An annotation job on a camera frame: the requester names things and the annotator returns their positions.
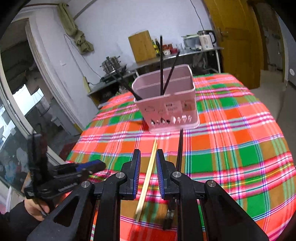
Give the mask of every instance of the black sleeve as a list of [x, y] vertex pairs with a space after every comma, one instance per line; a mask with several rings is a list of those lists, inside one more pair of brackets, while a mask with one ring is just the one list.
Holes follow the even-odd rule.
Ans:
[[28, 235], [40, 224], [25, 209], [24, 202], [17, 204], [9, 213], [0, 214], [1, 240], [26, 241]]

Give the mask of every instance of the wooden door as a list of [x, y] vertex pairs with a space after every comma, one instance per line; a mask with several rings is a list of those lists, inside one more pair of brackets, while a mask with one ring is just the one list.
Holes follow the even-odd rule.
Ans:
[[223, 47], [224, 72], [249, 89], [260, 86], [263, 50], [253, 9], [246, 0], [204, 0], [213, 21], [218, 45]]

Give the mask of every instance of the pink plastic basket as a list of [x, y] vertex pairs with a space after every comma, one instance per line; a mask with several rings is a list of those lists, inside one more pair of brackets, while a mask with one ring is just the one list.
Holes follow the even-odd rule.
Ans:
[[[171, 68], [163, 70], [164, 82], [170, 70]], [[187, 64], [175, 67], [163, 96], [160, 96], [160, 70], [137, 77], [132, 88], [143, 98], [140, 101], [134, 99], [134, 103], [151, 133], [178, 131], [181, 128], [193, 129], [199, 126], [195, 86]]]

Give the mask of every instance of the bottle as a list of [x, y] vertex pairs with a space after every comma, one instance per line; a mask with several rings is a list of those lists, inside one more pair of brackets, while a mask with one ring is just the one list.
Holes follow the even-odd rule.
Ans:
[[155, 50], [156, 56], [157, 56], [157, 57], [160, 56], [159, 50], [158, 50], [158, 48], [157, 48], [157, 46], [156, 46], [156, 44], [154, 43], [153, 40], [152, 40], [152, 44], [153, 44], [153, 47], [154, 47], [154, 50]]
[[155, 44], [156, 44], [156, 46], [157, 46], [157, 48], [158, 48], [158, 50], [159, 50], [159, 53], [160, 53], [160, 44], [159, 44], [159, 42], [157, 41], [157, 39], [155, 39]]

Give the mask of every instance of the person's arm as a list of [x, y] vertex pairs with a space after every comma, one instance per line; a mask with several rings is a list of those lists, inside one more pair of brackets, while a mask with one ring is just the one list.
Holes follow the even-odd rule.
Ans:
[[[49, 207], [40, 201], [45, 212]], [[40, 224], [43, 217], [40, 206], [33, 200], [17, 204], [9, 213], [0, 215], [1, 240], [25, 241], [28, 235]]]

